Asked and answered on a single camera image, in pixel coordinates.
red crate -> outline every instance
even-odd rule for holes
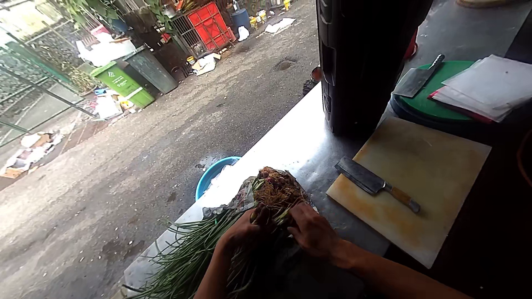
[[[229,43],[230,29],[214,2],[190,12],[187,17],[209,51],[221,49]]]

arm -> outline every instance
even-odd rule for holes
[[[340,239],[327,219],[307,204],[290,210],[297,227],[288,230],[310,255],[353,271],[388,298],[470,298],[428,276]]]
[[[194,299],[226,298],[227,278],[235,249],[243,242],[249,242],[261,231],[260,226],[255,222],[250,223],[251,214],[255,210],[259,214],[257,220],[268,216],[266,213],[261,213],[260,206],[257,209],[248,210],[220,237]]]

stacked cutting boards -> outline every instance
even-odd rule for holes
[[[418,214],[340,175],[327,190],[346,209],[430,268],[491,147],[388,118],[353,158],[421,205]]]

gray trash bin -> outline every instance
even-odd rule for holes
[[[129,63],[163,94],[169,93],[178,85],[157,58],[144,45],[124,56],[123,60]]]

cleaver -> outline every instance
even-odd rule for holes
[[[436,69],[442,63],[445,55],[439,54],[436,57],[436,60],[427,70],[422,69],[410,69],[408,72],[401,78],[401,81],[397,83],[392,94],[405,96],[405,97],[415,97],[419,90],[427,83],[427,81],[432,77]]]
[[[367,193],[375,195],[379,190],[384,189],[390,192],[390,194],[398,201],[410,208],[412,212],[419,213],[419,210],[421,209],[420,205],[408,194],[390,185],[390,183],[379,178],[376,174],[348,157],[344,156],[340,162],[336,163],[335,168]]]

